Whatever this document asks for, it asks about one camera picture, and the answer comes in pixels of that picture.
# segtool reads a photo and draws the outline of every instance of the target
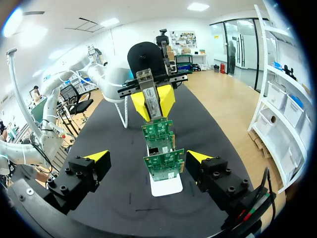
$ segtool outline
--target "wooden floor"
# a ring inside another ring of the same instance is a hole
[[[205,106],[231,141],[249,173],[253,187],[260,185],[264,169],[269,166],[272,188],[277,192],[281,186],[281,178],[275,163],[272,159],[264,158],[247,132],[259,93],[238,79],[226,74],[214,73],[212,70],[190,74],[185,85]],[[87,116],[91,115],[103,99],[99,90],[93,91],[91,98],[94,99],[94,102],[88,108]],[[79,125],[80,116],[77,115],[74,118],[78,119],[77,124]],[[278,213],[285,205],[284,192],[277,194],[275,205]],[[272,209],[269,208],[262,216],[262,228],[270,223],[271,216]]]

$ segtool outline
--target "red fire extinguisher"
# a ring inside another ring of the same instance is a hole
[[[224,63],[220,64],[220,73],[224,73]]]

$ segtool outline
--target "gray work surface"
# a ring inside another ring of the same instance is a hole
[[[173,120],[176,146],[210,156],[221,156],[243,179],[248,173],[216,121],[182,85],[175,91],[169,119]],[[124,103],[119,104],[121,111]],[[69,216],[100,230],[136,236],[204,238],[220,231],[227,217],[207,193],[200,193],[186,169],[183,191],[153,197],[149,172],[143,160],[146,144],[142,117],[128,100],[129,125],[125,129],[113,103],[102,100],[80,132],[67,160],[110,151],[112,167],[95,193],[89,193]]]

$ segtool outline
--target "screw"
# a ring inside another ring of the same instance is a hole
[[[78,177],[78,178],[81,178],[81,176],[83,175],[83,173],[82,172],[76,172],[76,176]]]
[[[243,188],[248,187],[248,186],[249,186],[249,181],[248,181],[247,179],[242,180],[241,186],[242,186]]]
[[[51,179],[51,178],[49,178],[49,179],[47,180],[47,182],[48,182],[48,184],[51,185],[51,186],[52,186],[53,184],[55,184],[54,180]]]
[[[220,173],[219,172],[214,172],[212,174],[213,179],[218,179],[219,178]]]
[[[231,169],[227,168],[227,169],[226,169],[226,174],[227,174],[227,175],[231,174]]]
[[[234,186],[230,186],[228,189],[227,189],[227,193],[230,195],[230,196],[232,196],[233,194],[234,194],[234,192],[235,192],[235,188],[234,188]]]
[[[70,173],[71,173],[70,168],[66,168],[66,169],[65,169],[65,173],[70,174]]]
[[[59,187],[59,190],[62,192],[62,194],[67,194],[69,192],[68,188],[65,185]]]
[[[19,199],[20,199],[21,202],[23,202],[23,201],[25,200],[25,197],[21,194],[21,195],[19,196]]]
[[[34,194],[34,190],[31,189],[31,188],[28,188],[28,189],[26,190],[26,193],[31,196],[31,195]]]

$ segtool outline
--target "label sticker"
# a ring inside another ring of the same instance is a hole
[[[163,149],[163,153],[164,153],[164,154],[165,154],[165,153],[168,153],[168,147],[167,147],[167,146],[163,147],[162,149]]]
[[[154,88],[147,88],[143,90],[144,97],[147,101],[149,113],[151,114],[151,118],[161,117],[161,113],[159,110],[159,102],[155,94]]]
[[[168,179],[174,178],[174,172],[168,173]]]

